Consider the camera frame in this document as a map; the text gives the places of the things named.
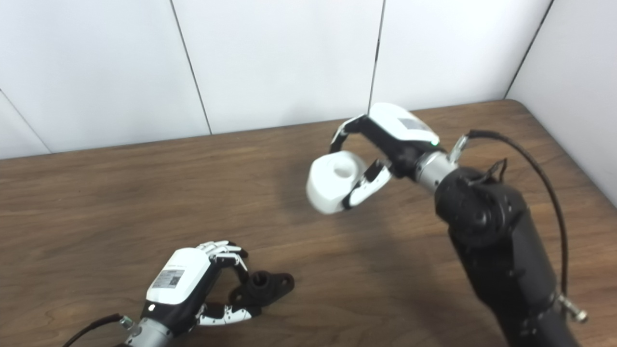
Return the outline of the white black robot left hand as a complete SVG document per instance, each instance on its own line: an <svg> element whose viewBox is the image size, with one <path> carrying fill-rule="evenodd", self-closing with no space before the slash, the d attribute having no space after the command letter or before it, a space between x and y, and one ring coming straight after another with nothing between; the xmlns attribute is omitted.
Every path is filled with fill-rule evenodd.
<svg viewBox="0 0 617 347"><path fill-rule="evenodd" d="M160 323L174 337L195 326L219 326L250 320L258 307L206 303L225 268L233 268L240 283L249 279L247 251L228 240L208 241L176 250L146 292L141 319Z"/></svg>

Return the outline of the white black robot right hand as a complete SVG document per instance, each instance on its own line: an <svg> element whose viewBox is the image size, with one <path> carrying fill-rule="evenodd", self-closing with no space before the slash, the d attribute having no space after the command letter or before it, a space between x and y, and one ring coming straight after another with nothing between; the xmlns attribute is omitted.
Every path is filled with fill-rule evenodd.
<svg viewBox="0 0 617 347"><path fill-rule="evenodd" d="M339 152L349 135L359 133L385 156L375 160L356 180L341 205L351 210L379 191L392 178L418 182L421 160L441 152L440 139L418 117L390 103L376 103L367 114L344 121L330 143L330 153Z"/></svg>

